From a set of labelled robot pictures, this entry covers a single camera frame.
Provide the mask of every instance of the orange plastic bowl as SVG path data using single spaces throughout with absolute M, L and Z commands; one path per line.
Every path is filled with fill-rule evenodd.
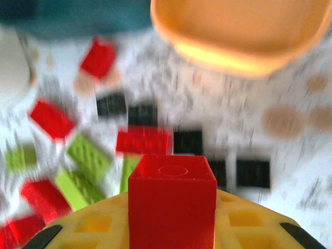
M 151 18 L 183 56 L 257 77 L 318 43 L 332 20 L 332 0 L 151 0 Z

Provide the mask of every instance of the black rubber edge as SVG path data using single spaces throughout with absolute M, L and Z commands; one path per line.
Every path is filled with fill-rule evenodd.
M 326 249 L 313 236 L 308 234 L 303 228 L 290 223 L 280 223 L 280 226 L 286 230 L 301 246 L 305 249 Z
M 44 249 L 61 231 L 61 225 L 55 225 L 40 231 L 22 249 Z

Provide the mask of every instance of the black plastic part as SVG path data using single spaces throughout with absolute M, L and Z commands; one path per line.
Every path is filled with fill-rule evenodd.
M 174 154 L 203 155 L 202 131 L 174 131 Z
M 97 100 L 98 117 L 115 117 L 127 112 L 125 95 L 113 93 L 107 97 Z
M 226 161 L 225 160 L 208 160 L 210 168 L 217 179 L 218 188 L 225 189 L 227 186 L 226 179 Z
M 150 104 L 129 106 L 129 126 L 158 126 L 158 108 Z
M 61 231 L 61 225 L 55 225 L 40 231 L 22 249 L 44 249 Z
M 270 188 L 270 162 L 237 160 L 237 186 Z
M 280 223 L 289 235 L 291 235 L 305 249 L 326 249 L 314 237 L 308 234 L 303 228 L 297 227 L 290 223 Z

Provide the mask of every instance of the red lego brick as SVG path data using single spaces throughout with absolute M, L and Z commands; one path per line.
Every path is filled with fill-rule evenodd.
M 50 180 L 27 182 L 21 188 L 20 194 L 33 207 L 35 212 L 44 219 L 46 224 L 72 211 L 62 194 Z
M 213 249 L 217 181 L 204 156 L 144 155 L 128 180 L 130 249 Z
M 129 127 L 118 130 L 116 152 L 167 155 L 171 152 L 171 132 L 157 127 Z
M 111 43 L 94 38 L 80 68 L 97 79 L 103 79 L 114 64 L 114 60 L 115 50 Z
M 53 140 L 62 139 L 70 133 L 75 123 L 62 111 L 46 100 L 39 99 L 30 113 L 32 118 Z
M 10 227 L 7 225 L 0 229 L 0 249 L 14 249 L 16 248 L 17 242 L 12 234 Z
M 45 227 L 45 223 L 38 215 L 28 216 L 23 219 L 13 220 L 8 223 L 12 234 L 19 246 L 28 242 L 36 233 Z

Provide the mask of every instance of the lime green lego brick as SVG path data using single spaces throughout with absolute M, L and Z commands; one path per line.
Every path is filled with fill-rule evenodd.
M 6 166 L 10 171 L 23 171 L 37 166 L 36 151 L 33 145 L 20 146 L 6 152 Z
M 125 157 L 123 159 L 122 175 L 121 175 L 121 182 L 120 182 L 120 193 L 124 193 L 124 192 L 128 191 L 128 178 L 129 178 L 131 172 L 134 171 L 134 169 L 137 166 L 140 159 L 141 159 L 140 156 Z
M 105 195 L 78 171 L 62 170 L 55 177 L 55 183 L 73 211 L 105 199 Z
M 82 135 L 75 138 L 67 152 L 80 171 L 94 184 L 103 179 L 111 164 L 111 161 Z

